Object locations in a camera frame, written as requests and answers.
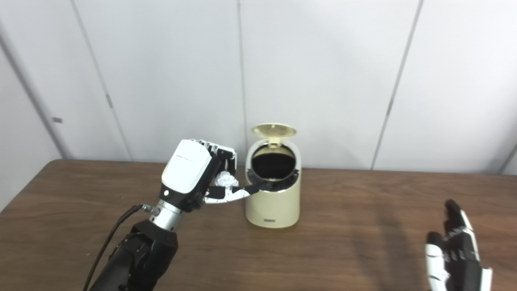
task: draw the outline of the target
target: trash can opening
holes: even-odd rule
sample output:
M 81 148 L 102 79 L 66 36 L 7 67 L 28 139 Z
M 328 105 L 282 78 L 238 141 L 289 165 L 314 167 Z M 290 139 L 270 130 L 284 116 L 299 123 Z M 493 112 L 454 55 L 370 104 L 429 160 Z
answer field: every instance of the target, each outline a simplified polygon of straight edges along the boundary
M 283 145 L 276 149 L 261 147 L 251 158 L 251 166 L 255 173 L 260 178 L 270 181 L 289 177 L 295 165 L 296 159 L 293 152 Z

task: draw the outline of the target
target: wooden table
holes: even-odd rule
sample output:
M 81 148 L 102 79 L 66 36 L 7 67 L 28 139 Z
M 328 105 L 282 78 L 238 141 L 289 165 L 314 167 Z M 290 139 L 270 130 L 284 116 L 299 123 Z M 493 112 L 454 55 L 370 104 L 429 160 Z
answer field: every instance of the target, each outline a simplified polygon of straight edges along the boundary
M 54 161 L 0 213 L 1 290 L 80 290 L 108 231 L 130 206 L 158 201 L 164 164 Z M 494 268 L 517 282 L 517 177 L 304 169 L 301 219 L 264 229 L 242 201 L 188 214 L 155 290 L 428 290 L 425 236 L 455 199 Z M 147 219 L 139 213 L 108 247 Z M 98 268 L 102 269 L 104 258 Z

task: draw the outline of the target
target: cable connector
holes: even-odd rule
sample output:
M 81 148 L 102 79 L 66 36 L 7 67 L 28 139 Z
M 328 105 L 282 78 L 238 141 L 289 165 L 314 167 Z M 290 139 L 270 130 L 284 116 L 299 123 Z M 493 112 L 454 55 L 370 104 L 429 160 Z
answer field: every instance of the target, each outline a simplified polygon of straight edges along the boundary
M 154 216 L 158 216 L 160 214 L 160 209 L 157 207 L 153 207 L 149 204 L 142 204 L 142 210 L 148 212 Z

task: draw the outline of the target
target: white robotic hand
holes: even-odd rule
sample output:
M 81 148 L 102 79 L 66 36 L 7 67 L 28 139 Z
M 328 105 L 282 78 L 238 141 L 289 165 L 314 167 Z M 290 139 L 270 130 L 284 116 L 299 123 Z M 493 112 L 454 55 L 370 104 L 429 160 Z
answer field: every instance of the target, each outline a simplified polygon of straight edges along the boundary
M 482 268 L 474 230 L 465 212 L 454 202 L 445 202 L 445 237 L 430 232 L 425 260 L 432 291 L 490 291 L 492 269 Z

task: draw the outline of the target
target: black cable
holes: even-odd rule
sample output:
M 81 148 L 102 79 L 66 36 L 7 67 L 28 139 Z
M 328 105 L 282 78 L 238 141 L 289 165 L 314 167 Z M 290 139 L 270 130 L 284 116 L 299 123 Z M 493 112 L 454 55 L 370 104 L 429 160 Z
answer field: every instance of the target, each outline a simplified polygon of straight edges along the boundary
M 131 207 L 128 211 L 126 211 L 126 213 L 124 213 L 118 219 L 117 223 L 115 223 L 115 225 L 111 229 L 110 233 L 108 234 L 108 237 L 106 237 L 106 240 L 104 241 L 104 244 L 100 248 L 100 251 L 97 254 L 97 257 L 95 258 L 94 264 L 92 265 L 92 268 L 90 269 L 90 272 L 88 273 L 88 277 L 86 277 L 86 282 L 84 283 L 83 291 L 87 291 L 88 290 L 88 286 L 90 285 L 90 281 L 92 280 L 92 277 L 93 277 L 93 275 L 95 273 L 95 268 L 99 264 L 100 258 L 102 257 L 102 254 L 104 253 L 104 251 L 108 247 L 108 244 L 110 243 L 111 239 L 113 238 L 113 235 L 117 231 L 117 228 L 122 224 L 122 222 L 124 222 L 124 220 L 126 220 L 132 214 L 138 212 L 140 209 L 144 209 L 146 206 L 147 205 L 145 205 L 145 204 L 140 204 L 140 205 L 135 205 L 135 206 Z

